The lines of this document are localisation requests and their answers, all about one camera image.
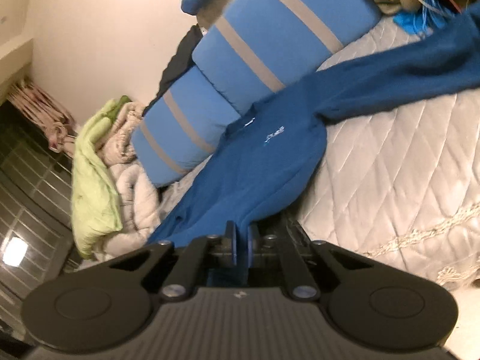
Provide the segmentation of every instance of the ribbed gray panel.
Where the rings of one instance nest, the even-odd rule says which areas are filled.
[[[39,348],[29,360],[452,360],[443,349],[376,352],[333,330],[319,309],[287,299],[278,288],[202,288],[191,300],[163,306],[129,342],[97,354]]]

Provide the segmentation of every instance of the white cable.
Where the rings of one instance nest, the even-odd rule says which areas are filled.
[[[439,15],[441,15],[443,17],[450,17],[447,14],[445,14],[444,12],[442,12],[440,9],[437,9],[437,8],[433,7],[432,5],[426,3],[424,0],[418,0],[418,1],[421,2],[421,4],[424,5],[425,7],[427,7],[428,9],[432,10],[433,12],[438,13]]]

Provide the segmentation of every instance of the striped pillow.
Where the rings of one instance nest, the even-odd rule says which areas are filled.
[[[148,178],[161,187],[212,154],[227,125],[238,118],[194,66],[146,113],[132,142]]]
[[[379,20],[372,0],[234,0],[193,60],[241,114],[313,72]]]

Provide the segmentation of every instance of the green cloth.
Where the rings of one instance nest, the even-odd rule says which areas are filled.
[[[95,143],[112,127],[130,99],[110,100],[83,126],[75,140],[71,226],[83,258],[92,258],[93,245],[104,235],[123,228],[119,196],[107,167],[95,153]]]

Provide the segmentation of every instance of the black cloth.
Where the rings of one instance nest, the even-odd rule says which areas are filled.
[[[177,47],[177,52],[171,58],[169,64],[162,73],[157,97],[155,97],[155,99],[152,100],[147,107],[145,107],[142,116],[145,116],[148,110],[153,107],[157,100],[162,97],[167,90],[169,90],[172,84],[194,65],[194,61],[191,58],[191,53],[194,52],[195,47],[198,45],[198,42],[202,40],[202,38],[202,31],[200,30],[198,24],[192,26],[182,38]]]

